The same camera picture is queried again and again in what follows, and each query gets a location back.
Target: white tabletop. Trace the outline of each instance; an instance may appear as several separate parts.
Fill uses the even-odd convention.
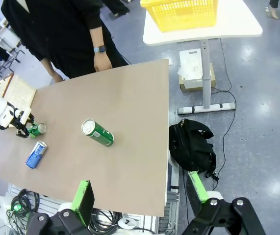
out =
[[[242,0],[219,0],[214,27],[161,32],[146,12],[143,41],[148,46],[211,38],[258,37],[263,29]]]

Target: barcode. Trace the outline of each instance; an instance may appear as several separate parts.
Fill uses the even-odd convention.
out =
[[[98,133],[97,131],[95,131],[95,132],[93,133],[93,136],[99,137],[99,136],[100,136],[100,133]]]

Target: watch face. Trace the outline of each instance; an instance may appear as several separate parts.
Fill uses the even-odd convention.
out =
[[[105,52],[106,51],[106,47],[105,46],[101,46],[99,47],[100,52]]]

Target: yellow basket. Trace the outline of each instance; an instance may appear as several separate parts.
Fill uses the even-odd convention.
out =
[[[141,0],[162,32],[216,24],[218,0]]]

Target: soda can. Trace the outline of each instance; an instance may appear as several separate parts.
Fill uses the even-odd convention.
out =
[[[46,125],[43,123],[40,123],[38,125],[35,124],[27,130],[29,131],[31,137],[35,138],[36,136],[40,136],[46,133]]]
[[[104,146],[111,146],[114,143],[114,135],[95,122],[93,119],[87,119],[81,126],[84,135],[96,140]]]
[[[43,141],[38,141],[30,153],[30,156],[27,158],[25,164],[28,167],[34,169],[41,160],[46,149],[47,145]]]

